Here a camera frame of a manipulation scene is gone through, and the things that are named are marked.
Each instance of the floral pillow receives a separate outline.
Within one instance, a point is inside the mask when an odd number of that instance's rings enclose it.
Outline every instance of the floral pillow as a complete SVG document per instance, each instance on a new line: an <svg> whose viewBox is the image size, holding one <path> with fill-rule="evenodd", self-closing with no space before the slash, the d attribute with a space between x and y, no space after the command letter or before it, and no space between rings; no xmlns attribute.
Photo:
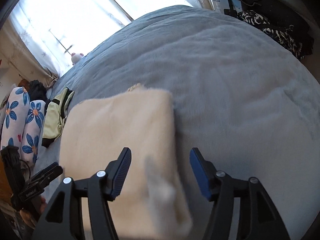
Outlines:
<svg viewBox="0 0 320 240"><path fill-rule="evenodd" d="M4 125L0 141L0 149L13 145L21 148L22 134L26 122L30 99L24 87L14 88L5 106Z"/></svg>
<svg viewBox="0 0 320 240"><path fill-rule="evenodd" d="M44 120L44 107L44 101L32 101L26 118L21 143L21 159L27 162L30 167L37 160L39 136Z"/></svg>

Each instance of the cream fleece blanket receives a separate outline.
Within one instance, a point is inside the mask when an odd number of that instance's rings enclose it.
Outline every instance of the cream fleece blanket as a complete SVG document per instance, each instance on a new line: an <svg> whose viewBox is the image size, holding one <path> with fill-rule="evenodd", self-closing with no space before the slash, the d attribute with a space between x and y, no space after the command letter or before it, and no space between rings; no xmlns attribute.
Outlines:
<svg viewBox="0 0 320 240"><path fill-rule="evenodd" d="M184 237L192 220L177 172L174 136L171 94L133 86L71 110L62 133L60 165L65 176L89 178L129 147L132 162L122 192L109 202L119 237ZM90 230L87 201L83 221Z"/></svg>

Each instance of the bed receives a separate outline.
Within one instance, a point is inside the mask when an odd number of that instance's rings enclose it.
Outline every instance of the bed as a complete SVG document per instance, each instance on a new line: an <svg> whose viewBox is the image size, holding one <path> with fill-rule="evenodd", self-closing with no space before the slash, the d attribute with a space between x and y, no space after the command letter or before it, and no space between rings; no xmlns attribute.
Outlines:
<svg viewBox="0 0 320 240"><path fill-rule="evenodd" d="M192 147L234 178L259 178L291 239L305 234L320 210L320 86L289 51L235 18L168 7L82 58L55 83L51 99L74 90L70 110L139 82L173 94L178 169L194 220L188 239L202 238L212 207L189 165ZM58 161L59 148L60 138L39 147L34 173ZM57 186L46 188L47 199Z"/></svg>

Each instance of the blue flower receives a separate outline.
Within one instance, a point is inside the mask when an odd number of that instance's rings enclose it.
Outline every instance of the blue flower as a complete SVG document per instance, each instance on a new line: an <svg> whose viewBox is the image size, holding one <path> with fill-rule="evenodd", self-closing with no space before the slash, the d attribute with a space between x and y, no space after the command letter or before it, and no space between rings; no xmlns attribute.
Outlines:
<svg viewBox="0 0 320 240"><path fill-rule="evenodd" d="M26 123L30 123L33 120L33 118L35 118L38 127L41 129L41 122L44 119L44 115L40 112L41 103L39 102L35 105L34 102L31 102L30 106L31 109L29 109L29 117L27 118Z"/></svg>
<svg viewBox="0 0 320 240"><path fill-rule="evenodd" d="M18 106L19 102L18 101L13 101L10 105L9 100L7 102L7 107L5 110L5 126L8 129L9 128L9 124L10 124L10 118L12 120L17 120L17 115L14 111L12 111L12 109L16 108Z"/></svg>
<svg viewBox="0 0 320 240"><path fill-rule="evenodd" d="M38 144L39 144L39 136L35 137L35 140L32 139L31 135L27 133L27 142L29 145L22 146L22 151L25 153L33 153L33 163L36 163L37 155L38 155Z"/></svg>
<svg viewBox="0 0 320 240"><path fill-rule="evenodd" d="M11 145L13 146L13 138L11 137L8 141L8 146Z"/></svg>
<svg viewBox="0 0 320 240"><path fill-rule="evenodd" d="M20 95L22 93L23 93L23 103L24 105L26 105L28 101L30 102L28 91L24 87L21 87L16 90L16 95Z"/></svg>

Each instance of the pink plush toy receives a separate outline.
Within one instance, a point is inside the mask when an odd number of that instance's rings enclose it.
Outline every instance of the pink plush toy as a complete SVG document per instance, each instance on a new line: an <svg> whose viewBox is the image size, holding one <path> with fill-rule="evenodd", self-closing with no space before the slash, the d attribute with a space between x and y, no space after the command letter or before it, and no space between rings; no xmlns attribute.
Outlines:
<svg viewBox="0 0 320 240"><path fill-rule="evenodd" d="M71 61L72 61L72 64L73 66L83 58L83 53L72 53L71 54Z"/></svg>

